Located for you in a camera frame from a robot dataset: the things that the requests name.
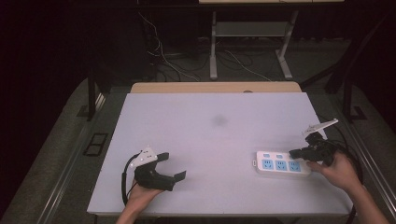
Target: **power strip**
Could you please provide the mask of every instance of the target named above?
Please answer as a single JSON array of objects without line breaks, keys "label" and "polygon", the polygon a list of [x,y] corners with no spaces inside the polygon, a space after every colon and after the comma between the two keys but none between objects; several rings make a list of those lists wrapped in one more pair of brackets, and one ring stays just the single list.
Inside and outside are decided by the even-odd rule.
[{"label": "power strip", "polygon": [[263,175],[307,177],[311,174],[306,161],[296,161],[285,152],[258,151],[253,165]]}]

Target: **wooden table edge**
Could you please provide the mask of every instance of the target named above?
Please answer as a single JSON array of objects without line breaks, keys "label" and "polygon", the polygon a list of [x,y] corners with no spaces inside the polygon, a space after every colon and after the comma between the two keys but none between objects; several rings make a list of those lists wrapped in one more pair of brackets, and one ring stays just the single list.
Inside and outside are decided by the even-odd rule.
[{"label": "wooden table edge", "polygon": [[302,92],[296,82],[138,82],[131,93]]}]

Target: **human hand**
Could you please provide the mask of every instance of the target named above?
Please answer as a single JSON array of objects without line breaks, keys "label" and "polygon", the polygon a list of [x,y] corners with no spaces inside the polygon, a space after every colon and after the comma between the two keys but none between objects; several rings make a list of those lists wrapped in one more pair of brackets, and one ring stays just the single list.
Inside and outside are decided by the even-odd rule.
[{"label": "human hand", "polygon": [[134,223],[138,215],[149,205],[155,196],[163,192],[161,189],[143,188],[135,180],[132,186],[128,203],[117,220],[117,224]]},{"label": "human hand", "polygon": [[333,155],[331,166],[326,164],[318,164],[315,161],[308,161],[306,164],[312,171],[323,174],[330,183],[346,192],[352,191],[356,187],[361,186],[361,182],[356,175],[354,166],[350,159],[344,153],[336,151]]}]

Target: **human arm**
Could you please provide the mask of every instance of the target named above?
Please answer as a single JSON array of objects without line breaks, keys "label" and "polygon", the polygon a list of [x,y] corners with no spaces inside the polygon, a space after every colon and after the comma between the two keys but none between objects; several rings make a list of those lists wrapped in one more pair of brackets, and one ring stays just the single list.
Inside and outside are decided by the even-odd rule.
[{"label": "human arm", "polygon": [[379,210],[373,197],[361,184],[349,158],[341,153],[334,153],[331,166],[309,161],[307,165],[315,172],[324,175],[330,183],[343,189],[354,203],[361,224],[387,224],[382,212]]},{"label": "human arm", "polygon": [[122,210],[117,224],[132,224],[137,219],[139,214],[149,205],[149,203],[159,193],[163,192],[160,189],[146,189],[139,186],[137,183],[133,183],[134,187],[131,190],[131,194],[128,203]]}]

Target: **table surface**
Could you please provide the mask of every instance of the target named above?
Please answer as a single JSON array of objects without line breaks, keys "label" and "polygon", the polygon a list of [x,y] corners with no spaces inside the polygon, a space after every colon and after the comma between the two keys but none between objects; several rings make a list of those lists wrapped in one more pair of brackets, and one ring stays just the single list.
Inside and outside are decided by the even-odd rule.
[{"label": "table surface", "polygon": [[[228,89],[237,84],[207,84],[204,93],[195,91],[205,83],[193,87],[191,83],[135,84],[121,110],[88,212],[120,213],[123,167],[150,145],[158,154],[170,153],[168,161],[158,164],[157,172],[173,175],[187,170],[187,176],[173,191],[158,195],[142,216],[348,214],[351,201],[323,176],[268,178],[252,166],[256,151],[306,147],[302,131],[318,123],[307,95],[298,89],[257,92],[281,90],[276,87],[285,84],[296,87],[292,82],[240,83],[245,86],[236,92]],[[228,92],[213,92],[218,91],[217,85]],[[150,90],[159,93],[146,93]],[[130,169],[128,184],[133,175]]]}]

